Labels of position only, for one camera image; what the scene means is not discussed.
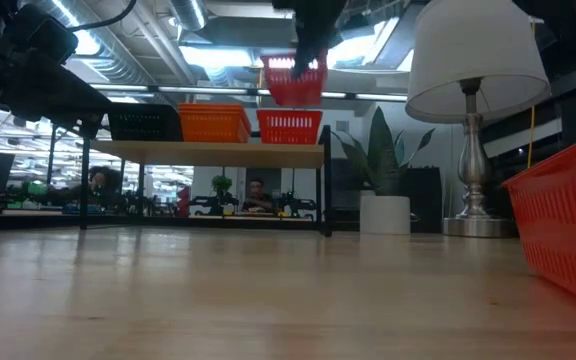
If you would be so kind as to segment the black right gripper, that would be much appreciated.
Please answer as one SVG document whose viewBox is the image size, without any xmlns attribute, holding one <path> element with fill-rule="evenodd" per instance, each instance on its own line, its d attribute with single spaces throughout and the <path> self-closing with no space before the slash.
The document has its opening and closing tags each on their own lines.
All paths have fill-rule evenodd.
<svg viewBox="0 0 576 360">
<path fill-rule="evenodd" d="M 295 23 L 298 41 L 294 55 L 293 76 L 301 76 L 314 59 L 341 41 L 335 22 L 347 3 L 348 0 L 272 0 L 274 9 L 293 11 L 299 20 L 332 22 Z"/>
</svg>

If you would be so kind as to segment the red slotted plastic basket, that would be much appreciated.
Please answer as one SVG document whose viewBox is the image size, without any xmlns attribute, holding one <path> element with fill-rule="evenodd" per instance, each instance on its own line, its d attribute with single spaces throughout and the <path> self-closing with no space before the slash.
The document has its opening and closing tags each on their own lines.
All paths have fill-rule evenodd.
<svg viewBox="0 0 576 360">
<path fill-rule="evenodd" d="M 266 86 L 279 106 L 306 107 L 321 103 L 321 92 L 327 80 L 326 53 L 316 57 L 297 78 L 293 76 L 295 55 L 276 54 L 260 57 Z"/>
<path fill-rule="evenodd" d="M 528 265 L 576 296 L 576 144 L 506 180 Z"/>
<path fill-rule="evenodd" d="M 321 111 L 257 110 L 261 141 L 265 144 L 313 145 L 317 142 Z"/>
</svg>

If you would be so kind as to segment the wooden shelf with black posts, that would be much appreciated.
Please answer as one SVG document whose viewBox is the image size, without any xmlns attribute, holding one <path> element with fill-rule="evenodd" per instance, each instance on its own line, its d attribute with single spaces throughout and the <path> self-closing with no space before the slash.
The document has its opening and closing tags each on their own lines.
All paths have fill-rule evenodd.
<svg viewBox="0 0 576 360">
<path fill-rule="evenodd" d="M 331 137 L 331 128 L 325 125 L 315 145 L 93 141 L 85 138 L 81 158 L 82 182 L 88 182 L 91 150 L 138 164 L 139 193 L 144 191 L 147 165 L 313 169 L 316 184 L 314 229 L 330 237 L 334 224 Z"/>
</svg>

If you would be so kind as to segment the green background object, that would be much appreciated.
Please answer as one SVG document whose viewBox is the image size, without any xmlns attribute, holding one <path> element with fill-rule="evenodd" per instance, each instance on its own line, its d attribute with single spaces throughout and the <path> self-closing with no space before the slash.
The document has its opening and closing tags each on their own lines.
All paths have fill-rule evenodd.
<svg viewBox="0 0 576 360">
<path fill-rule="evenodd" d="M 48 186 L 38 180 L 24 181 L 21 184 L 22 193 L 28 196 L 42 196 L 48 192 Z"/>
</svg>

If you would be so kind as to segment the person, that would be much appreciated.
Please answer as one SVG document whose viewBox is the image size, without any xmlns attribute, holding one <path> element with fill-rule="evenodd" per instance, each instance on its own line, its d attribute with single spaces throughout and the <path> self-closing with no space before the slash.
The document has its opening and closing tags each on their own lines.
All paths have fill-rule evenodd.
<svg viewBox="0 0 576 360">
<path fill-rule="evenodd" d="M 249 195 L 242 205 L 243 212 L 250 213 L 273 213 L 274 200 L 264 190 L 264 182 L 260 178 L 254 178 L 249 182 Z"/>
<path fill-rule="evenodd" d="M 94 166 L 89 169 L 89 179 L 84 185 L 65 189 L 51 188 L 47 193 L 47 201 L 59 206 L 80 203 L 83 199 L 82 189 L 85 189 L 89 205 L 107 207 L 118 195 L 121 180 L 119 171 L 107 166 Z"/>
</svg>

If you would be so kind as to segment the long ceiling strip light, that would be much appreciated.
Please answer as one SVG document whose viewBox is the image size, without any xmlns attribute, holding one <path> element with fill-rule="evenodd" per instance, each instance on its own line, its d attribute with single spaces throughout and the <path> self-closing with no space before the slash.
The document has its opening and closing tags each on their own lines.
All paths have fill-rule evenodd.
<svg viewBox="0 0 576 360">
<path fill-rule="evenodd" d="M 135 92 L 135 93 L 179 93 L 201 95 L 235 95 L 235 96 L 264 96 L 270 97 L 269 89 L 261 88 L 228 88 L 228 87 L 198 87 L 198 86 L 159 86 L 159 85 L 126 85 L 90 83 L 94 89 L 104 92 Z M 351 100 L 351 101 L 377 101 L 400 102 L 407 101 L 405 94 L 379 94 L 379 93 L 352 93 L 330 92 L 320 93 L 322 99 Z"/>
</svg>

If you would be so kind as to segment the black background workbench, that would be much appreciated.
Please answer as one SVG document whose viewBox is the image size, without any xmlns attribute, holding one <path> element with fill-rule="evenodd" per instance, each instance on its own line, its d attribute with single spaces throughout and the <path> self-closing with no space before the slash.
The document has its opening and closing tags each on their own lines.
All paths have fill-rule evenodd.
<svg viewBox="0 0 576 360">
<path fill-rule="evenodd" d="M 0 214 L 0 231 L 79 227 L 81 217 L 77 215 L 20 215 Z M 213 219 L 213 218 L 175 218 L 175 217 L 136 217 L 136 216 L 87 216 L 87 228 L 94 226 L 150 226 L 150 227 L 184 227 L 184 228 L 234 228 L 234 229 L 277 229 L 319 231 L 320 226 L 312 221 L 259 220 L 259 219 Z"/>
</svg>

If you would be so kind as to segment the white shade silver table lamp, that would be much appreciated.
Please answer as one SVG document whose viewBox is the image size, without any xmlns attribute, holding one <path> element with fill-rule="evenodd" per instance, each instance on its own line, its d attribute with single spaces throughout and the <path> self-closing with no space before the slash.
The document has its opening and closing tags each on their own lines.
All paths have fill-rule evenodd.
<svg viewBox="0 0 576 360">
<path fill-rule="evenodd" d="M 484 186 L 490 171 L 482 125 L 547 99 L 550 83 L 528 15 L 512 0 L 431 0 L 419 13 L 406 113 L 437 124 L 461 124 L 458 177 L 464 208 L 443 221 L 449 236 L 507 238 L 513 223 L 490 215 Z"/>
</svg>

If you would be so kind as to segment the small green background plant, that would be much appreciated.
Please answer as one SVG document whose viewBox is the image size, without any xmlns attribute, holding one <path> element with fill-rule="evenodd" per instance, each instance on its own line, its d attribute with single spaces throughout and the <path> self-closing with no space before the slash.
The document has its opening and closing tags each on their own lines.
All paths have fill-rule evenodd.
<svg viewBox="0 0 576 360">
<path fill-rule="evenodd" d="M 222 198 L 232 187 L 232 180 L 225 175 L 216 175 L 212 178 L 211 184 L 216 196 Z"/>
</svg>

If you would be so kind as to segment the red background object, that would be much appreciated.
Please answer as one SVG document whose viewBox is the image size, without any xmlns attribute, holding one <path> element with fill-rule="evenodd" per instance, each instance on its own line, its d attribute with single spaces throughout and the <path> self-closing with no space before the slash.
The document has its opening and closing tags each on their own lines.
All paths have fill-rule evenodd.
<svg viewBox="0 0 576 360">
<path fill-rule="evenodd" d="M 187 218 L 190 209 L 190 188 L 185 186 L 177 192 L 177 217 Z"/>
</svg>

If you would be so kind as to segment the green plant in white pot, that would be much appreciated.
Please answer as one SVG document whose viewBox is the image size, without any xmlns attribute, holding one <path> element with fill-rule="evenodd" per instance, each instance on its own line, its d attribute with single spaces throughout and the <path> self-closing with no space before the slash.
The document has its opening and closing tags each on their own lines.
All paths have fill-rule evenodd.
<svg viewBox="0 0 576 360">
<path fill-rule="evenodd" d="M 410 199 L 402 194 L 401 180 L 417 153 L 431 142 L 433 134 L 432 129 L 424 133 L 413 152 L 407 154 L 403 134 L 392 133 L 381 108 L 373 114 L 367 147 L 347 132 L 333 134 L 362 183 L 372 191 L 370 195 L 360 197 L 359 229 L 362 233 L 411 233 Z"/>
</svg>

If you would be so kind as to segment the black box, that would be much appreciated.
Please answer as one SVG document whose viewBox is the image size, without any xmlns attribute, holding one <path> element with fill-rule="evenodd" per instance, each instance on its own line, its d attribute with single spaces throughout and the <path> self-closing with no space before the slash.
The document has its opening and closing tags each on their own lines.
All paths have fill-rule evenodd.
<svg viewBox="0 0 576 360">
<path fill-rule="evenodd" d="M 401 182 L 402 194 L 410 200 L 411 232 L 442 232 L 442 184 L 437 167 L 409 168 Z"/>
</svg>

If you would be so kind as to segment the large silver ventilation duct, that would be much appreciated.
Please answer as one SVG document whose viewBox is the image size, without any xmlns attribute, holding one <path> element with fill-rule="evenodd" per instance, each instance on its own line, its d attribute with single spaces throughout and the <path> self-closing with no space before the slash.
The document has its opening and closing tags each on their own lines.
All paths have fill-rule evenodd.
<svg viewBox="0 0 576 360">
<path fill-rule="evenodd" d="M 110 18 L 125 8 L 123 0 L 20 0 L 37 5 L 67 27 Z M 154 79 L 110 27 L 78 31 L 76 52 L 65 67 L 89 83 L 152 84 Z"/>
</svg>

